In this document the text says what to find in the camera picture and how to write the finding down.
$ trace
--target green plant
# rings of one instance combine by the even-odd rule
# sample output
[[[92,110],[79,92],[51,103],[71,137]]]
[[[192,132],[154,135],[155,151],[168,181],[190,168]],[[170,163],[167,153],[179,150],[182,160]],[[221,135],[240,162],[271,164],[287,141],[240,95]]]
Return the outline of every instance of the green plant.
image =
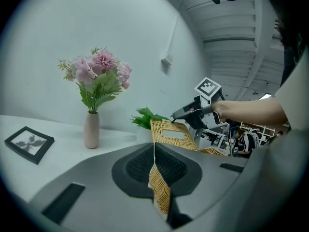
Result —
[[[137,124],[137,126],[143,127],[145,129],[151,130],[150,127],[150,119],[157,118],[157,119],[165,119],[169,120],[166,117],[160,116],[158,114],[154,115],[148,107],[146,108],[138,108],[136,110],[140,115],[143,115],[143,117],[134,117],[134,119],[131,120],[132,123]]]

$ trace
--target human arm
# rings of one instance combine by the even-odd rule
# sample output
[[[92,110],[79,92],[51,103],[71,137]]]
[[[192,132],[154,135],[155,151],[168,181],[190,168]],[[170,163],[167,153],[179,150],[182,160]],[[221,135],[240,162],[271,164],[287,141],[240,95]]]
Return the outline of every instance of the human arm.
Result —
[[[258,125],[282,125],[286,115],[276,98],[258,101],[218,101],[211,105],[220,118]]]

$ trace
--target white wall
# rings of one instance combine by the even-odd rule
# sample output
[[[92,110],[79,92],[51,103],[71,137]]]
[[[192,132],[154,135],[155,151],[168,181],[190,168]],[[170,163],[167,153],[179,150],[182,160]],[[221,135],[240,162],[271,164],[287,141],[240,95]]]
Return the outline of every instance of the white wall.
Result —
[[[62,80],[58,59],[108,47],[133,69],[130,88],[100,109],[100,125],[135,131],[137,107],[170,116],[211,76],[202,43],[181,17],[163,68],[177,10],[167,0],[26,0],[8,24],[0,49],[0,114],[82,125],[87,112],[77,85]]]

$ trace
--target pink vase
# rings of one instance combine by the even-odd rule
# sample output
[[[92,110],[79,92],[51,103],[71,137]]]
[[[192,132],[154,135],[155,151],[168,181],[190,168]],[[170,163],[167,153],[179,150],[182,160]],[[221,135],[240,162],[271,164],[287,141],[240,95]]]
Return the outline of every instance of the pink vase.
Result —
[[[87,114],[84,124],[84,145],[89,149],[98,146],[100,122],[98,113]]]

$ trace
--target wicker basket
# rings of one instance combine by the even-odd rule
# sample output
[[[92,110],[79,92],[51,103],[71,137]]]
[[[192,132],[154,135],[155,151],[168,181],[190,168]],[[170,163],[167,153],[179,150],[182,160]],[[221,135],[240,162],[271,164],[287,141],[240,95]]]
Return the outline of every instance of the wicker basket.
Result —
[[[180,148],[196,150],[197,145],[190,136],[188,128],[182,123],[172,123],[169,120],[151,119],[151,131],[154,143],[164,143]],[[163,131],[178,131],[184,134],[184,138],[166,137]]]
[[[156,165],[153,166],[150,172],[149,183],[154,191],[154,198],[157,201],[160,210],[167,214],[169,212],[170,188],[164,181]]]
[[[225,154],[221,153],[219,150],[217,150],[217,149],[215,149],[215,148],[212,148],[212,147],[209,147],[209,148],[206,148],[206,149],[198,150],[198,152],[226,157]]]
[[[150,124],[154,144],[166,143],[180,148],[194,151],[197,150],[197,145],[194,143],[192,137],[190,136],[188,128],[184,124],[177,122],[171,123],[169,120],[159,120],[153,118],[151,119]],[[184,134],[185,138],[166,137],[163,135],[163,131],[179,131]],[[225,156],[220,151],[211,147],[199,150],[198,152]],[[163,213],[167,214],[169,212],[170,204],[170,187],[165,182],[164,178],[162,177],[155,164],[149,175],[149,183],[154,191],[154,198],[157,201],[160,210]]]

